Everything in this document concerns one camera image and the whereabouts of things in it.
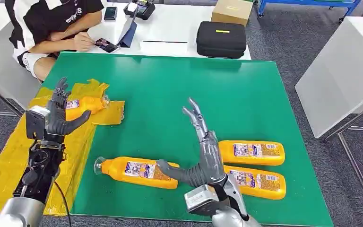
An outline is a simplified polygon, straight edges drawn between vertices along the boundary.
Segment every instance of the black phone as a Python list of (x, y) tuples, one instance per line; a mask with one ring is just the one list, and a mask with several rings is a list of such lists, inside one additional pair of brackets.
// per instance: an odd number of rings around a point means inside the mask
[(105, 10), (104, 20), (116, 20), (117, 14), (118, 14), (117, 7), (107, 7)]
[(111, 42), (107, 41), (104, 38), (100, 38), (95, 42), (95, 46), (103, 49), (104, 51), (108, 52), (108, 53), (112, 53), (114, 51), (119, 50), (119, 46), (116, 46), (114, 44), (112, 44)]

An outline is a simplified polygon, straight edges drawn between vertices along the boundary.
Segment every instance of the white shorts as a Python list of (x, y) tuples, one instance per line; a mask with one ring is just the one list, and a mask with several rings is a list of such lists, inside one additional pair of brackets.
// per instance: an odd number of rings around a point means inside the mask
[(17, 49), (15, 48), (13, 51), (13, 58), (19, 63), (19, 65), (26, 68), (33, 77), (37, 78), (34, 73), (34, 64), (38, 61), (38, 59), (48, 56), (48, 53), (29, 53), (21, 44), (21, 42), (17, 43)]

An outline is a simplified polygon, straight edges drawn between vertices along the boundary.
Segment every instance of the person's hand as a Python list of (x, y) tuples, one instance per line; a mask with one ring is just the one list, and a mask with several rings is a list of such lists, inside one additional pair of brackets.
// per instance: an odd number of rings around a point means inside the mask
[(163, 159), (156, 161), (156, 163), (163, 174), (193, 187), (217, 183), (224, 180), (226, 174), (215, 132), (208, 131), (198, 105), (191, 98), (189, 98), (189, 102), (193, 106), (193, 110), (183, 107), (183, 113), (190, 117), (197, 132), (200, 146), (199, 163), (188, 170), (170, 166)]
[(76, 128), (84, 124), (91, 115), (91, 110), (86, 110), (79, 117), (70, 122), (66, 121), (66, 104), (68, 97), (71, 94), (70, 91), (66, 92), (68, 84), (66, 83), (66, 77), (59, 80), (56, 85), (52, 98), (48, 102), (47, 109), (51, 112), (51, 121), (48, 124), (47, 132), (49, 134), (57, 135), (69, 135)]
[(66, 38), (66, 34), (64, 32), (52, 32), (49, 37), (48, 40), (49, 41), (59, 41)]
[(73, 38), (74, 49), (80, 52), (89, 51), (94, 43), (87, 32), (80, 32)]

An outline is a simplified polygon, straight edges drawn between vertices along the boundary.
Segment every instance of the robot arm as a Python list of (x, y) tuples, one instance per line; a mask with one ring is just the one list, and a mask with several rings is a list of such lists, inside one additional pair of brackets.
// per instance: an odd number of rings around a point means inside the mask
[(260, 227), (247, 213), (237, 181), (224, 171), (215, 133), (208, 131), (199, 106), (191, 98), (189, 102), (193, 110), (183, 107), (183, 112), (197, 132), (199, 163), (185, 170), (161, 159), (157, 161), (159, 168), (165, 175), (196, 187), (184, 195), (188, 212), (210, 216), (214, 227)]
[(66, 78), (57, 84), (47, 109), (34, 106), (26, 111), (26, 133), (34, 143), (28, 150), (28, 164), (13, 198), (0, 212), (0, 227), (37, 227), (46, 201), (64, 160), (64, 136), (84, 124), (91, 111), (73, 121), (66, 121), (66, 104), (70, 92)]

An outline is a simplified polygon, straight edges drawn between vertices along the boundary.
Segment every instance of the bottle cap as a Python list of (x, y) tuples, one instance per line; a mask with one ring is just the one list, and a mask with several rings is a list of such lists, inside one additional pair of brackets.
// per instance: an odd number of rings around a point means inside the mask
[(104, 95), (104, 96), (102, 96), (102, 106), (104, 107), (104, 108), (108, 108), (109, 107), (109, 97), (108, 97), (108, 95)]
[(94, 173), (95, 174), (102, 174), (102, 163), (105, 161), (106, 159), (99, 156), (95, 162), (94, 162)]

